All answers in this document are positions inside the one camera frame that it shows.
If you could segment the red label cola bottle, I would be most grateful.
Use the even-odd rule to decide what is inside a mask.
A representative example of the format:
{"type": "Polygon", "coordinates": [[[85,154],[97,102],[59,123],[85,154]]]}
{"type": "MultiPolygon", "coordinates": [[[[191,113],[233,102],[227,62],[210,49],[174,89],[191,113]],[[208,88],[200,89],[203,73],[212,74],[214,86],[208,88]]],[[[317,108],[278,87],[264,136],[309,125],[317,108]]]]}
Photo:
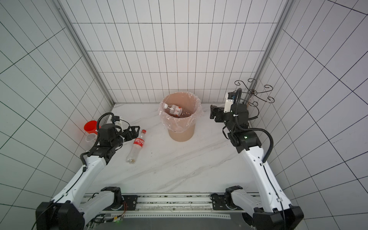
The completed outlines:
{"type": "Polygon", "coordinates": [[[146,130],[143,129],[139,135],[139,137],[137,137],[134,140],[134,143],[132,145],[132,148],[130,150],[130,153],[128,154],[127,158],[126,158],[126,162],[129,164],[134,164],[138,158],[139,153],[141,152],[141,149],[145,143],[145,136],[146,136],[146,130]]]}

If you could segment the clear bottle red white label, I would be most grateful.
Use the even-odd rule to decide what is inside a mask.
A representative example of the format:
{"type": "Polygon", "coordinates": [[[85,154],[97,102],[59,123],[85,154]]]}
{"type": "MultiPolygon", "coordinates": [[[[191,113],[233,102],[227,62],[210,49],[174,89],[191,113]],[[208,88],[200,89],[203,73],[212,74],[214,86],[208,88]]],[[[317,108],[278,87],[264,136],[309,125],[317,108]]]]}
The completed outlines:
{"type": "Polygon", "coordinates": [[[175,105],[175,104],[166,104],[164,103],[164,109],[165,112],[173,117],[177,117],[177,118],[184,118],[184,117],[189,117],[191,116],[191,112],[189,112],[188,110],[175,105]]]}

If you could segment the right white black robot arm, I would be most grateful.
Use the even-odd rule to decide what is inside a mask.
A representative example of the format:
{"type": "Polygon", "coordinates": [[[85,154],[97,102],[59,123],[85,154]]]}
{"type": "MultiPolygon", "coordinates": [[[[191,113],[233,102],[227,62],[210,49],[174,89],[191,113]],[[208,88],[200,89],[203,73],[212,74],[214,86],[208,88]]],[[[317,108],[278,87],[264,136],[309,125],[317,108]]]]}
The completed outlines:
{"type": "Polygon", "coordinates": [[[294,230],[304,218],[299,206],[292,205],[277,182],[264,152],[256,128],[248,128],[248,110],[245,104],[225,107],[212,105],[210,118],[224,123],[226,134],[237,152],[248,164],[260,198],[246,192],[241,186],[232,186],[224,195],[212,194],[214,209],[243,210],[243,220],[256,230],[294,230]]]}

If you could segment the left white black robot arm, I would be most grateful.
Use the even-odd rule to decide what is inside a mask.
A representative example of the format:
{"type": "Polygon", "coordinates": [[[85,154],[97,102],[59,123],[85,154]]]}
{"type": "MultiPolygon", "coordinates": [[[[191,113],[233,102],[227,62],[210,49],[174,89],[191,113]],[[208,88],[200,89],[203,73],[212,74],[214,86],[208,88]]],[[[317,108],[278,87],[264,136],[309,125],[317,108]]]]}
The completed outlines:
{"type": "Polygon", "coordinates": [[[139,136],[140,127],[122,129],[105,124],[97,131],[93,147],[80,155],[82,167],[70,182],[49,202],[42,202],[35,211],[36,230],[83,230],[101,211],[126,211],[128,204],[119,187],[107,186],[86,203],[84,195],[99,173],[108,165],[124,142],[139,136]]]}

